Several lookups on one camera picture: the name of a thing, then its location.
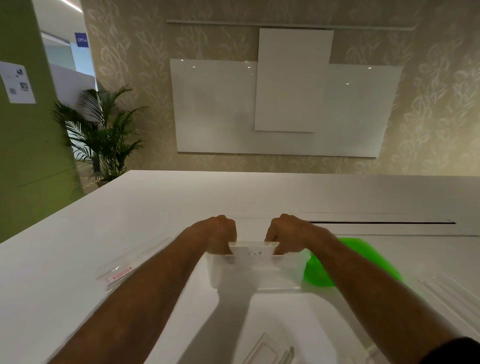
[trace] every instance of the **clear plastic container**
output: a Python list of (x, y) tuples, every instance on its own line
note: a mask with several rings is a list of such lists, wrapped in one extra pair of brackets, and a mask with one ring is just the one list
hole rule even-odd
[(300, 288), (310, 252), (273, 255), (278, 243), (230, 243), (233, 255), (206, 254), (213, 288), (221, 285), (281, 290)]

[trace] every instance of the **leaf pattern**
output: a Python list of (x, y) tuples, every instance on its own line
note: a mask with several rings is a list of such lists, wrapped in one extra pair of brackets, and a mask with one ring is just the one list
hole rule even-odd
[[(144, 149), (132, 169), (480, 174), (478, 0), (82, 0), (99, 84), (134, 88)], [(177, 153), (170, 58), (255, 61), (258, 28), (165, 19), (416, 26), (335, 31), (331, 63), (403, 65), (378, 158)]]

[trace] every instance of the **poster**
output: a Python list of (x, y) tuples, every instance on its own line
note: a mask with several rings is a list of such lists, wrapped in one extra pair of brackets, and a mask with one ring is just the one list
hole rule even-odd
[(36, 103), (24, 66), (0, 61), (0, 76), (12, 104)]

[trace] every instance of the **green object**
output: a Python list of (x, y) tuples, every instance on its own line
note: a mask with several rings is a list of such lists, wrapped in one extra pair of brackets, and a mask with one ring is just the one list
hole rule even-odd
[(0, 0), (0, 61), (25, 67), (35, 104), (10, 103), (0, 79), (0, 242), (83, 197), (31, 0)]
[[(348, 246), (350, 249), (356, 251), (361, 256), (367, 258), (372, 263), (375, 263), (380, 268), (390, 273), (394, 278), (402, 281), (402, 276), (398, 270), (383, 256), (378, 253), (370, 244), (366, 241), (358, 238), (339, 238), (340, 241)], [(322, 263), (313, 254), (310, 260), (307, 262), (303, 278), (318, 287), (334, 287), (335, 284), (328, 276)]]
[(131, 123), (134, 113), (147, 106), (126, 111), (117, 105), (117, 98), (131, 90), (123, 86), (116, 92), (82, 91), (79, 104), (86, 116), (60, 101), (55, 103), (54, 119), (68, 131), (76, 159), (93, 165), (96, 181), (109, 182), (124, 174), (127, 157), (142, 146), (140, 139), (129, 142), (136, 134)]

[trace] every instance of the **ceiling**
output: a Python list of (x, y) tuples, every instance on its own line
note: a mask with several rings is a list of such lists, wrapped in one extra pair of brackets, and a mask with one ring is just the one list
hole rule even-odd
[[(82, 8), (80, 0), (68, 0)], [(36, 18), (40, 30), (44, 33), (75, 43), (75, 32), (86, 33), (83, 13), (75, 10), (61, 0), (33, 0)], [(59, 43), (44, 39), (47, 45)]]

